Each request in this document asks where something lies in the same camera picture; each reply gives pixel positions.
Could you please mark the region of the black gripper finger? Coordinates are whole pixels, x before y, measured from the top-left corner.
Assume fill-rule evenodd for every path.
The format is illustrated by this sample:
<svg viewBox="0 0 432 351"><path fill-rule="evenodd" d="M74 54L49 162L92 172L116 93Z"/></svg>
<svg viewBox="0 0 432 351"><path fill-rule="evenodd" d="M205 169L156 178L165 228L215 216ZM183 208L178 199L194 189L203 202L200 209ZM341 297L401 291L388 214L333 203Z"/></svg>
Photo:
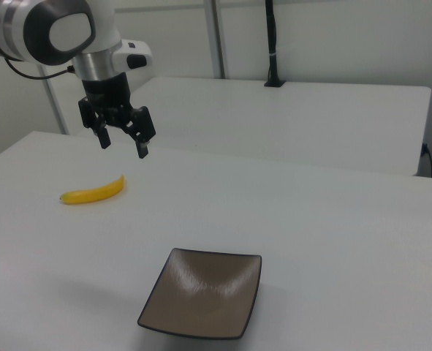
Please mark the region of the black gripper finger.
<svg viewBox="0 0 432 351"><path fill-rule="evenodd" d="M144 159L148 155L148 144L156 135L151 114L146 106L138 109L132 108L129 111L129 121L125 125L125 133L135 142L139 158Z"/></svg>
<svg viewBox="0 0 432 351"><path fill-rule="evenodd" d="M86 98L81 99L78 102L78 106L83 126L86 129L91 129L93 131L97 136L102 149L108 148L111 145L111 142L106 129L105 119L96 114L92 104Z"/></svg>

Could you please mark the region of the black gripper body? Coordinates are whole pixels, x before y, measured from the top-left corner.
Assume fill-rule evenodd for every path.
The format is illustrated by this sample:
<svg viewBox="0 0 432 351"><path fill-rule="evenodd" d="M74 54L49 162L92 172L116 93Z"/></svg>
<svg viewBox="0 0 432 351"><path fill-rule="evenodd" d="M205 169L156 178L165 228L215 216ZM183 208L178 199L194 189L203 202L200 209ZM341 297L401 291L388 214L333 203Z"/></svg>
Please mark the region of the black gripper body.
<svg viewBox="0 0 432 351"><path fill-rule="evenodd" d="M105 119L107 126L121 129L129 121L130 87L126 73L120 73L106 80L82 80L86 98L97 115Z"/></svg>

